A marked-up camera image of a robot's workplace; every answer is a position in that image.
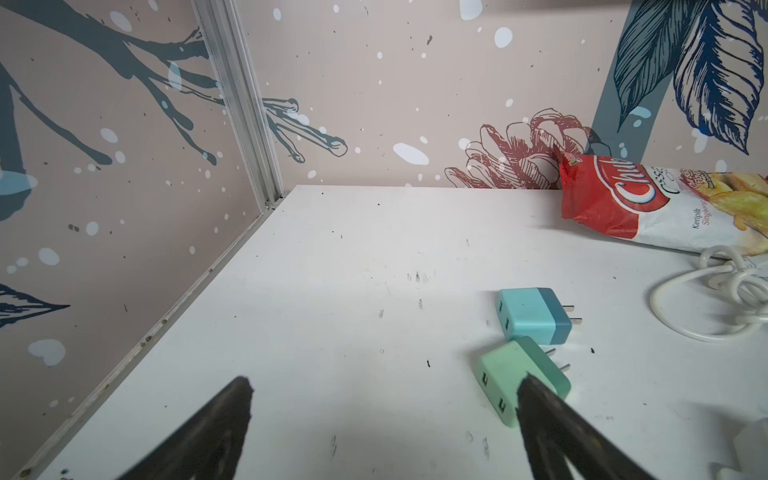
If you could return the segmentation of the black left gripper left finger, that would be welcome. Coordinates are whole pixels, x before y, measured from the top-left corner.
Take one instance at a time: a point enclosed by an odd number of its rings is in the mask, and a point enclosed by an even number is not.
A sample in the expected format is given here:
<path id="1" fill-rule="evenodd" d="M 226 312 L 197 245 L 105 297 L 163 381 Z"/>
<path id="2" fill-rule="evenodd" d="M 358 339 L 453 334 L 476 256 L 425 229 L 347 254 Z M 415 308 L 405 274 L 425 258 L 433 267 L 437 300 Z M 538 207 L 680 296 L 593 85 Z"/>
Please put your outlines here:
<path id="1" fill-rule="evenodd" d="M 235 476 L 242 455 L 253 388 L 234 378 L 123 479 L 223 479 Z"/>

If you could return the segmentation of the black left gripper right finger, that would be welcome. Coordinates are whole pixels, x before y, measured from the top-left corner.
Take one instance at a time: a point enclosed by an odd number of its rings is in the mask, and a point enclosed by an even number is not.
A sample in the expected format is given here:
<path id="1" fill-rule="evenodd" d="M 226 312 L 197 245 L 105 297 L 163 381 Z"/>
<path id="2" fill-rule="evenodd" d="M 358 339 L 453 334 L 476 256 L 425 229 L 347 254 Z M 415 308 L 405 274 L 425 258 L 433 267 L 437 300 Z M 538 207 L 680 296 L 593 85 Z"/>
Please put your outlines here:
<path id="1" fill-rule="evenodd" d="M 653 478 L 567 405 L 538 378 L 529 375 L 517 390 L 518 424 L 536 479 Z"/>

